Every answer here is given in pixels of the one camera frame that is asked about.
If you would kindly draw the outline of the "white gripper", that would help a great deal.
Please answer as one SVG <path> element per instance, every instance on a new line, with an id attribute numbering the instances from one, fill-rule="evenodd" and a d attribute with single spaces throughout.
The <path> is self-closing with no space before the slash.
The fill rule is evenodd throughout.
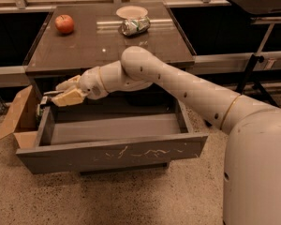
<path id="1" fill-rule="evenodd" d="M 52 102 L 58 107 L 72 106 L 83 103 L 85 97 L 98 100 L 109 93 L 104 87 L 100 76 L 100 67 L 86 70 L 81 76 L 76 75 L 55 87 L 56 91 L 65 91 L 52 98 Z"/>

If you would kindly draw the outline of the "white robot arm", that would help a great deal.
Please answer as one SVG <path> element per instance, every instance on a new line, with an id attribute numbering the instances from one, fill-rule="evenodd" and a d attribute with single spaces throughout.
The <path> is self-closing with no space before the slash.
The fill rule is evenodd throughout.
<path id="1" fill-rule="evenodd" d="M 157 84 L 228 134 L 225 225 L 281 225 L 281 109 L 172 67 L 131 46 L 120 60 L 57 85 L 59 107 Z"/>

